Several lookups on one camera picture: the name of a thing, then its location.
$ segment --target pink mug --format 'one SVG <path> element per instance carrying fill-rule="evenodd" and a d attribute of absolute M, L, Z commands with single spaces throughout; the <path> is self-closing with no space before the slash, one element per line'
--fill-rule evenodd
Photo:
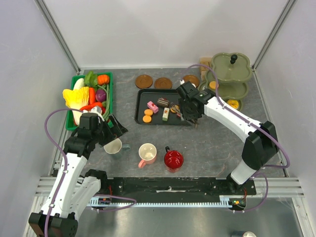
<path fill-rule="evenodd" d="M 157 158 L 157 149 L 153 144 L 145 143 L 139 148 L 138 154 L 142 159 L 138 164 L 138 168 L 143 168 L 146 164 L 155 162 Z"/>

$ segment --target black tray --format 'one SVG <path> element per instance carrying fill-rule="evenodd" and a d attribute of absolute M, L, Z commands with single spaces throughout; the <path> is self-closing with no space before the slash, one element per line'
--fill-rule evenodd
<path fill-rule="evenodd" d="M 178 105 L 180 95 L 175 89 L 140 89 L 137 94 L 135 121 L 139 124 L 159 124 L 159 125 L 190 125 L 186 121 L 181 121 L 177 114 L 169 112 L 168 121 L 162 120 L 163 107 L 158 106 L 159 111 L 153 114 L 152 121 L 150 123 L 143 122 L 144 111 L 148 109 L 147 103 L 152 101 L 157 105 L 159 98 L 165 98 L 170 103 Z"/>

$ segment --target brown plate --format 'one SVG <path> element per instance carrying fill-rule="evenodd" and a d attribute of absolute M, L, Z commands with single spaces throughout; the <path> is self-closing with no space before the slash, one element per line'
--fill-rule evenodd
<path fill-rule="evenodd" d="M 171 89 L 172 88 L 172 82 L 169 78 L 158 78 L 155 81 L 155 88 L 156 89 Z"/>
<path fill-rule="evenodd" d="M 184 81 L 187 82 L 191 82 L 192 84 L 196 85 L 196 88 L 198 87 L 199 85 L 199 79 L 194 76 L 194 75 L 186 75 L 183 77 Z"/>
<path fill-rule="evenodd" d="M 153 79 L 149 75 L 140 75 L 136 78 L 135 84 L 138 88 L 148 88 L 153 84 Z"/>

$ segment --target purple onion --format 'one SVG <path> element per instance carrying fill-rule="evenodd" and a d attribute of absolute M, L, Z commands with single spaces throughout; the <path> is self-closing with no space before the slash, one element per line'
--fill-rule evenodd
<path fill-rule="evenodd" d="M 107 100 L 107 94 L 104 90 L 98 89 L 97 93 L 95 93 L 95 99 L 99 102 L 103 102 Z"/>

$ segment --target gray table surface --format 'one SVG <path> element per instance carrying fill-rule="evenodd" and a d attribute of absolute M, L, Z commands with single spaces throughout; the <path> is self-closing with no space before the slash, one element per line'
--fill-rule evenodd
<path fill-rule="evenodd" d="M 150 75 L 153 80 L 167 77 L 173 82 L 173 88 L 180 85 L 179 78 L 184 69 L 115 69 L 106 70 L 114 75 L 114 115 L 128 129 L 120 139 L 131 149 L 123 152 L 123 157 L 114 159 L 103 148 L 97 147 L 91 154 L 84 174 L 89 169 L 107 172 L 110 177 L 226 177 L 241 160 L 243 143 L 230 130 L 218 121 L 203 117 L 200 125 L 193 126 L 147 125 L 137 124 L 134 120 L 138 88 L 135 79 L 142 74 Z M 188 74 L 199 77 L 198 68 L 190 69 Z M 242 112 L 253 119 L 266 121 L 266 115 L 255 80 L 249 81 L 249 94 L 244 98 Z M 156 146 L 158 154 L 154 164 L 138 168 L 140 158 L 138 149 L 144 143 Z M 178 150 L 184 156 L 184 164 L 177 173 L 166 170 L 163 157 L 165 146 Z M 278 156 L 270 164 L 280 164 Z M 282 177 L 281 169 L 267 168 L 265 174 L 270 177 Z"/>

